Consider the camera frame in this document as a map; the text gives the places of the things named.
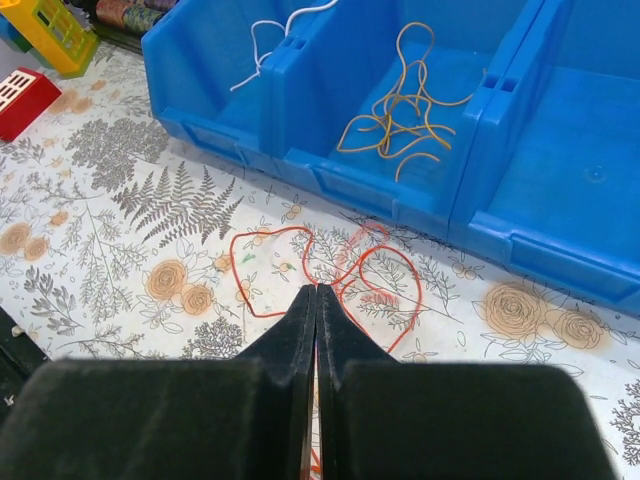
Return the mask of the blue three-compartment plastic bin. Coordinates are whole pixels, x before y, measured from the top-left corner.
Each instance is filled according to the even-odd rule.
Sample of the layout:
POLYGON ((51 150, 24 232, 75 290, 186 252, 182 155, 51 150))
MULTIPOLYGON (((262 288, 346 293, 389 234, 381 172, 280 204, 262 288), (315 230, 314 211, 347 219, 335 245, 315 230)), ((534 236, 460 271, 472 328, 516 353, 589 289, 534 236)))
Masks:
POLYGON ((639 310, 635 1, 181 1, 143 36, 173 136, 639 310))

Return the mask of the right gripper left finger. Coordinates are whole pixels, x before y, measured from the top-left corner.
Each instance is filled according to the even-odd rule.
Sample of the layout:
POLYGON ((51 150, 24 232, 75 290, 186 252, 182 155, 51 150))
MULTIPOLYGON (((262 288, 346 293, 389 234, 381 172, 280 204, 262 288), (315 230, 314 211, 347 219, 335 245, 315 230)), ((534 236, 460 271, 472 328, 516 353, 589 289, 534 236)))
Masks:
POLYGON ((1 430, 5 479, 306 479, 316 290, 227 360, 58 360, 1 430))

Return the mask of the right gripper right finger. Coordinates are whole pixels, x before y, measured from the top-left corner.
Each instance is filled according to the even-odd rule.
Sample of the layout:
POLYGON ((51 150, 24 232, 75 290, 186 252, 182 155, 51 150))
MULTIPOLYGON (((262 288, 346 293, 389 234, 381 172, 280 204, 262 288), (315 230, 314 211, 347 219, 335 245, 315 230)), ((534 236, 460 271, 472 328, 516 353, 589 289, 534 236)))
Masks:
POLYGON ((327 479, 611 479, 563 370, 402 363, 317 289, 321 468, 327 479))

